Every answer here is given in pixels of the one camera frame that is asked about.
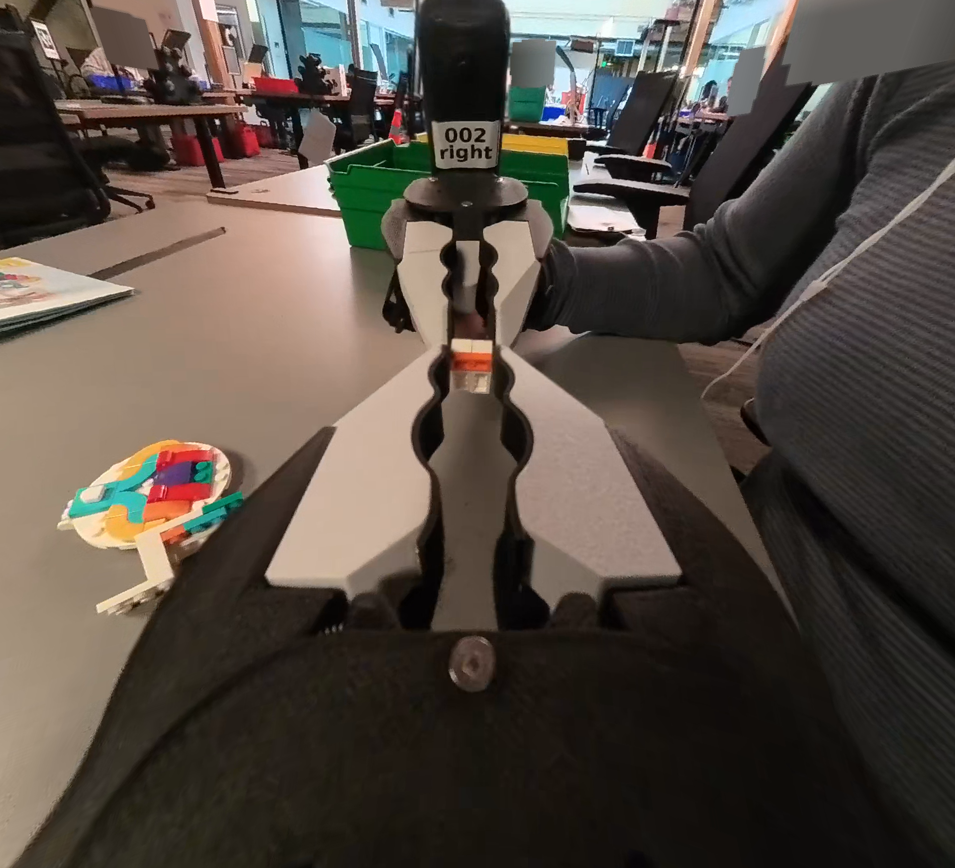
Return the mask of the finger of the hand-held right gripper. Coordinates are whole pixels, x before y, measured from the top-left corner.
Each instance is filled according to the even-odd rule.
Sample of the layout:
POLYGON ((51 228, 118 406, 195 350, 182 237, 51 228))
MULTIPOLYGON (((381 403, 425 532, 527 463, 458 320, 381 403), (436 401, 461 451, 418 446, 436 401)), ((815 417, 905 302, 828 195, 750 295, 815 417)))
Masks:
POLYGON ((534 296, 541 262, 527 220, 499 221, 483 230, 490 258, 485 294, 494 343, 510 348, 534 296))
POLYGON ((412 325, 428 349, 448 344, 451 298, 446 281, 452 246, 453 230, 446 225, 410 220, 405 226, 397 277, 412 325))

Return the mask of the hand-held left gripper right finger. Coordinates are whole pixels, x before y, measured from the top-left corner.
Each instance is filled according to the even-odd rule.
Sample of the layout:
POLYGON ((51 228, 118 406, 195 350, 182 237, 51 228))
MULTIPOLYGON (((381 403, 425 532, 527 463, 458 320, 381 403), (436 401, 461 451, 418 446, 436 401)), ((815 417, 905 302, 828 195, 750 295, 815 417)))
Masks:
POLYGON ((537 627, 567 596, 675 586, 682 569, 596 413, 515 351, 495 353, 500 441, 515 467, 495 547, 500 627, 537 627))

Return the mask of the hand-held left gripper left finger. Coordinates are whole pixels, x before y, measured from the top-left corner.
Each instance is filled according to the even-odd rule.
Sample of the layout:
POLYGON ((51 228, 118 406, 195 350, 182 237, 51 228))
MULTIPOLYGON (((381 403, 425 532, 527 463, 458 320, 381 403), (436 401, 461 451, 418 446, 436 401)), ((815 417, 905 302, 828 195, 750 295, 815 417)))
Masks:
POLYGON ((431 628, 444 576, 439 483, 450 351, 426 349, 332 427, 266 570, 270 586, 377 593, 431 628))

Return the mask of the white orange small brick assembly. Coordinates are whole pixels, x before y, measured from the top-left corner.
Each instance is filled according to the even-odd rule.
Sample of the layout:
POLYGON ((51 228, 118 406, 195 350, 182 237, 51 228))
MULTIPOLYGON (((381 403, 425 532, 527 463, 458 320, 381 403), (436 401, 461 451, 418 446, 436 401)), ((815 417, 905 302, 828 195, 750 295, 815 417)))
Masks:
POLYGON ((494 387, 494 342, 453 338, 450 342, 450 390, 489 394, 494 387))

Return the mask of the white brick assembly teal brick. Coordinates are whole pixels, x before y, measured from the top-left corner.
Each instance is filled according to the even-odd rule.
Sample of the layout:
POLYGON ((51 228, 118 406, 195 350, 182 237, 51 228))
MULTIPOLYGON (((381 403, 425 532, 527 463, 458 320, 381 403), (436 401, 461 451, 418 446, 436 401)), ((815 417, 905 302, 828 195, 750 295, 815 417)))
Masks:
POLYGON ((162 522, 135 540, 143 580, 96 605, 99 614, 120 615, 159 598, 173 585, 186 559, 196 554, 211 535, 240 509, 242 492, 232 492, 197 509, 162 522))

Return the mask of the green divided plastic bin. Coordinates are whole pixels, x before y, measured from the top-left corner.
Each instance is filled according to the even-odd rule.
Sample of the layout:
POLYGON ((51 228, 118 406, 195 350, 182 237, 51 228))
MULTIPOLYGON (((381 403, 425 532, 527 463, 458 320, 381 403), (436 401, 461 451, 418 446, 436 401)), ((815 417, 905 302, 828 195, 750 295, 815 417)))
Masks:
MULTIPOLYGON (((381 251, 386 247, 381 221, 389 206, 403 197, 412 182, 431 172, 429 146, 421 141, 408 145, 379 142, 329 160, 328 172, 350 245, 381 251)), ((529 197, 540 202, 551 218, 554 237, 562 240, 570 196, 567 156, 505 149, 500 172, 526 186, 529 197)))

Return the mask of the flat grey pouch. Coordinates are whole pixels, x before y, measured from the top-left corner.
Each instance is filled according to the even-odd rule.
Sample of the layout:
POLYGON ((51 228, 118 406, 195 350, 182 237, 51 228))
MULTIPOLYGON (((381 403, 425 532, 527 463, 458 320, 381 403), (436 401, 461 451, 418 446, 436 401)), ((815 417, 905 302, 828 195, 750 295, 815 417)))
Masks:
POLYGON ((645 231, 627 206, 576 201, 568 206, 567 228, 575 234, 591 237, 607 235, 641 237, 645 231))

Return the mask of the yellow container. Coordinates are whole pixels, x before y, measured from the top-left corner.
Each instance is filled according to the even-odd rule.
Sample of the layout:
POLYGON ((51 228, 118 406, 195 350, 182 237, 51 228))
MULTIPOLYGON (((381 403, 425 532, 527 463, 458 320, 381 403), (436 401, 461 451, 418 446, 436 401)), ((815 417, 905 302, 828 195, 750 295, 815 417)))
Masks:
POLYGON ((507 151, 569 157, 568 137, 565 134, 507 131, 502 135, 501 146, 507 151))

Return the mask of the black floor lamp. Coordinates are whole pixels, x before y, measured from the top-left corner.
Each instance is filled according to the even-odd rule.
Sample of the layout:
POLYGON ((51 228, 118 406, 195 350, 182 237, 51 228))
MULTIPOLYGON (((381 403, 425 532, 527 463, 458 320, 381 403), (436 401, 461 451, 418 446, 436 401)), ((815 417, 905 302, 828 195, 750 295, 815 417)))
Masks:
POLYGON ((692 9, 680 56, 680 78, 688 85, 706 42, 710 20, 718 0, 692 0, 692 9))
POLYGON ((274 77, 292 79, 294 74, 290 55, 283 0, 257 0, 260 24, 269 48, 269 62, 274 77))

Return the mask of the round rainbow brick plate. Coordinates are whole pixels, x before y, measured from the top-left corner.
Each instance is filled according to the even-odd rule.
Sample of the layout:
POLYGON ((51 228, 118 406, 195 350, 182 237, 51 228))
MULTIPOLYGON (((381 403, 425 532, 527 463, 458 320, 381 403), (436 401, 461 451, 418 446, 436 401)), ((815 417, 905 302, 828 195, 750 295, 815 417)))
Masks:
POLYGON ((149 531, 168 546, 204 539, 244 503, 225 452, 161 440, 113 465, 66 504, 56 528, 98 549, 133 550, 149 531))

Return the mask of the person's torso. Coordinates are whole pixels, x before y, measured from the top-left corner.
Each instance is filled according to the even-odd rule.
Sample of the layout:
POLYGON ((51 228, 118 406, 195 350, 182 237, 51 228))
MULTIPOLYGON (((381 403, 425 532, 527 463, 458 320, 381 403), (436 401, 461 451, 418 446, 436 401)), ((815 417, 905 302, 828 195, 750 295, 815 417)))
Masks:
POLYGON ((846 729, 953 866, 953 64, 830 88, 725 214, 778 320, 758 521, 846 729))

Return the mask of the dark wooden desk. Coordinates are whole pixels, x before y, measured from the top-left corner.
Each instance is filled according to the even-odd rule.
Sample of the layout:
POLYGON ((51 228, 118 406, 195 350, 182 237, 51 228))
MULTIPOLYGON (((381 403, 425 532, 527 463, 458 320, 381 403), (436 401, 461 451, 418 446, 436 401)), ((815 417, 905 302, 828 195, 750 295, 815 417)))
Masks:
POLYGON ((234 103, 202 103, 186 106, 157 103, 144 105, 61 99, 54 101, 54 107, 64 121, 67 116, 71 116, 78 125, 83 127, 115 126, 133 129, 144 125, 171 125, 176 122, 191 121, 197 134, 210 189, 216 193, 231 193, 222 176, 221 163, 215 151, 209 121, 242 116, 245 106, 234 103))

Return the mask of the instruction booklet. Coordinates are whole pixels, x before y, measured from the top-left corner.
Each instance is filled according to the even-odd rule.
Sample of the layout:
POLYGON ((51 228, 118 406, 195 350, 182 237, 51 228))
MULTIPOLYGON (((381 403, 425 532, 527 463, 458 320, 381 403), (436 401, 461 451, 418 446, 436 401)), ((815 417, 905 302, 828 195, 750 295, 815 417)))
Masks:
POLYGON ((69 317, 136 292, 21 257, 2 259, 1 335, 69 317))

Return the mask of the black mesh office chair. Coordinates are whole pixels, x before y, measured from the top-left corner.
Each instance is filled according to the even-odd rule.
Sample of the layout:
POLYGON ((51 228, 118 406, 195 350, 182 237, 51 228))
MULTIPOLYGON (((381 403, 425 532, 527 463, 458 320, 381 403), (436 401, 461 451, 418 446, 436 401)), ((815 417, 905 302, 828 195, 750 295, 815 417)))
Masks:
POLYGON ((115 188, 102 167, 132 145, 75 141, 64 124, 26 26, 1 10, 1 246, 41 241, 100 224, 117 202, 141 214, 147 193, 115 188))

